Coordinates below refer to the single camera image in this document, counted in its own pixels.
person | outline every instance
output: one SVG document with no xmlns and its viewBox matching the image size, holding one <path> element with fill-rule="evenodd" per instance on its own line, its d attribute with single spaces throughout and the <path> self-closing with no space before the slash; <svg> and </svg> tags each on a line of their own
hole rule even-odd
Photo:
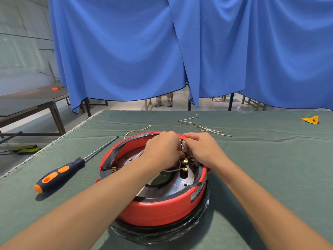
<svg viewBox="0 0 333 250">
<path fill-rule="evenodd" d="M 166 106 L 167 106 L 167 107 L 172 107 L 172 102 L 171 102 L 172 93 L 167 94 L 166 97 L 167 97 L 167 98 L 166 98 L 166 101 L 165 101 Z M 155 107 L 160 107 L 160 106 L 162 106 L 162 102 L 161 102 L 161 99 L 160 99 L 159 96 L 156 97 L 156 103 L 155 103 L 154 106 L 155 106 Z"/>
<path fill-rule="evenodd" d="M 184 135 L 185 145 L 195 158 L 214 170 L 235 195 L 268 250 L 333 249 L 228 159 L 208 133 Z M 64 202 L 14 236 L 1 250 L 90 249 L 140 189 L 181 156 L 177 134 L 162 132 L 147 142 L 142 156 Z"/>
</svg>

wooden table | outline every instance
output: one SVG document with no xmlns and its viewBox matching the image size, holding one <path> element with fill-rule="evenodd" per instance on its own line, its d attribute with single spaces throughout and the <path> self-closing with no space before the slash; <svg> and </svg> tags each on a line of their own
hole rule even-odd
<svg viewBox="0 0 333 250">
<path fill-rule="evenodd" d="M 59 115 L 56 102 L 68 98 L 68 91 L 61 83 L 40 88 L 24 90 L 0 96 L 0 128 L 31 116 L 44 109 L 50 109 L 54 122 L 59 130 L 57 133 L 1 133 L 0 144 L 15 136 L 62 136 L 66 133 L 64 124 Z"/>
</svg>

red housing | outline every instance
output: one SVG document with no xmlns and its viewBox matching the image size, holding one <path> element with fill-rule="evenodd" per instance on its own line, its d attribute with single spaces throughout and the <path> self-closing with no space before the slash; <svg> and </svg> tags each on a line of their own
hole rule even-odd
<svg viewBox="0 0 333 250">
<path fill-rule="evenodd" d="M 178 136 L 183 140 L 186 139 L 186 137 L 183 135 L 178 134 Z M 138 139 L 138 142 L 135 142 L 136 141 L 135 139 L 132 140 L 131 142 L 128 143 L 128 145 L 125 145 L 122 148 L 122 150 L 120 151 L 121 155 L 137 147 L 145 146 L 146 142 L 152 137 L 153 136 L 147 136 L 147 139 Z M 121 142 L 116 144 L 106 153 L 106 155 L 103 157 L 100 163 L 100 170 L 102 169 L 102 165 L 105 162 L 106 158 L 110 155 L 110 153 L 114 150 L 114 148 L 117 147 L 122 142 L 124 142 L 125 140 L 122 140 Z M 203 171 L 199 179 L 199 182 L 202 183 L 203 181 L 205 181 L 205 183 L 201 190 L 201 193 L 193 202 L 191 202 L 191 195 L 194 194 L 194 192 L 200 188 L 200 186 L 198 185 L 190 188 L 187 192 L 181 194 L 178 197 L 162 202 L 145 203 L 145 202 L 132 201 L 125 208 L 125 210 L 123 210 L 123 212 L 119 214 L 118 218 L 132 225 L 150 227 L 150 226 L 160 226 L 160 225 L 170 224 L 186 217 L 198 205 L 198 203 L 201 201 L 203 197 L 203 194 L 205 193 L 207 185 L 207 181 L 205 180 L 205 178 L 207 173 L 208 173 L 207 167 L 203 166 Z"/>
</svg>

yellow object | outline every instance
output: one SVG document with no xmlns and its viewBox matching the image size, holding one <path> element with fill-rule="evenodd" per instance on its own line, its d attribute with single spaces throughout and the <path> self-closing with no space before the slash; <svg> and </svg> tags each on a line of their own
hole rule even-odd
<svg viewBox="0 0 333 250">
<path fill-rule="evenodd" d="M 313 116 L 311 118 L 301 118 L 301 119 L 304 120 L 304 121 L 306 121 L 306 122 L 308 122 L 308 123 L 310 123 L 310 124 L 317 125 L 319 123 L 318 116 Z"/>
</svg>

green tablecloth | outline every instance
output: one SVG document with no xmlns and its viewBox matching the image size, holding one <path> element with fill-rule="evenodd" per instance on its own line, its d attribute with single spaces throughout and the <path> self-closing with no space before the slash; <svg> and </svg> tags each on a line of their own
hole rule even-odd
<svg viewBox="0 0 333 250">
<path fill-rule="evenodd" d="M 199 114 L 196 125 L 224 131 L 213 136 L 226 154 L 254 180 L 333 243 L 333 114 L 331 112 L 103 111 L 0 181 L 0 245 L 99 178 L 107 149 L 91 159 L 48 198 L 33 186 L 43 175 L 78 156 L 88 155 L 130 130 L 198 131 L 177 122 Z M 301 117 L 319 115 L 319 125 Z M 264 249 L 243 209 L 212 173 L 209 208 L 185 236 L 159 246 L 139 246 L 106 231 L 93 249 Z"/>
</svg>

